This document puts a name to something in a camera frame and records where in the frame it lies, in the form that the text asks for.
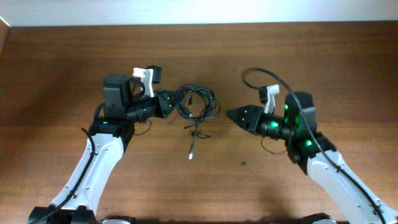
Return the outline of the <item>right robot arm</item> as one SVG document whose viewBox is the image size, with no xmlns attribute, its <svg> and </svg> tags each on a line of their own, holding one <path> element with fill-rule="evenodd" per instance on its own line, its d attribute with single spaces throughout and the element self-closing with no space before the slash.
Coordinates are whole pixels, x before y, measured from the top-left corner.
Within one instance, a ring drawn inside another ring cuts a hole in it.
<svg viewBox="0 0 398 224">
<path fill-rule="evenodd" d="M 230 109 L 226 116 L 253 135 L 283 140 L 290 160 L 330 196 L 350 223 L 397 223 L 397 210 L 373 193 L 317 131 L 311 94 L 289 93 L 283 116 L 255 105 Z"/>
</svg>

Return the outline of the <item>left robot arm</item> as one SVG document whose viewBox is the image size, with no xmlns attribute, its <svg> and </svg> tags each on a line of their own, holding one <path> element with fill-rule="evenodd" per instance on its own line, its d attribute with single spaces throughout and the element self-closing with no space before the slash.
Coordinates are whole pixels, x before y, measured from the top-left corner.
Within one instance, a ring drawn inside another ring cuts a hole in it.
<svg viewBox="0 0 398 224">
<path fill-rule="evenodd" d="M 48 207 L 35 207 L 29 223 L 96 223 L 101 195 L 113 168 L 126 152 L 136 123 L 166 118 L 181 102 L 181 91 L 161 90 L 153 97 L 135 87 L 144 84 L 126 74 L 104 79 L 104 103 L 95 110 L 84 153 L 73 174 Z"/>
</svg>

